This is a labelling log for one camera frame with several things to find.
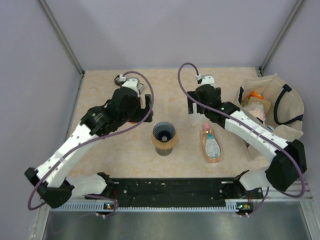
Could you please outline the blue cone dripper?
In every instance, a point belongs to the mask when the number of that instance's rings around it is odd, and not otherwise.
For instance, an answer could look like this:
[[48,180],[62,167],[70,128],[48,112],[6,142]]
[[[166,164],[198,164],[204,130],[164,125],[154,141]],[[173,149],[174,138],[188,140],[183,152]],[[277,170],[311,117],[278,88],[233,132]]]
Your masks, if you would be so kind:
[[161,121],[154,126],[152,135],[156,140],[162,143],[167,143],[176,135],[176,129],[172,123]]

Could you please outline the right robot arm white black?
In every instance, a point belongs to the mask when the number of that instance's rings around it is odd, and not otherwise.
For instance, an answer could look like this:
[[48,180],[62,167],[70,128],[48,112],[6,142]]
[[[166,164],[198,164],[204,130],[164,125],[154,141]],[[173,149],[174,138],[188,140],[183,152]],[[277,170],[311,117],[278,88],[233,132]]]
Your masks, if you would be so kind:
[[298,139],[287,140],[265,129],[236,104],[221,100],[221,89],[210,84],[187,91],[188,102],[195,103],[197,111],[211,122],[243,139],[268,161],[268,166],[248,170],[239,175],[233,192],[245,198],[252,190],[273,187],[285,193],[296,181],[303,180],[307,170],[305,148]]

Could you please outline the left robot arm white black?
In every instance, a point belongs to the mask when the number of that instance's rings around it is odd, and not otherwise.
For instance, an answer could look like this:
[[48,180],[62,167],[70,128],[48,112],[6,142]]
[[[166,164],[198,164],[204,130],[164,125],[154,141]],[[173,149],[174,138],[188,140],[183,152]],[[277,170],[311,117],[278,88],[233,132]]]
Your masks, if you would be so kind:
[[128,132],[128,129],[118,131],[125,123],[134,123],[131,126],[134,129],[143,122],[152,122],[155,94],[151,92],[144,97],[145,108],[142,108],[141,96],[137,91],[120,87],[103,105],[89,108],[71,136],[48,160],[24,172],[34,187],[30,195],[38,193],[45,204],[55,209],[72,197],[84,195],[85,187],[92,184],[92,194],[109,198],[114,187],[102,175],[96,174],[84,183],[74,184],[67,180],[67,176],[99,141]]

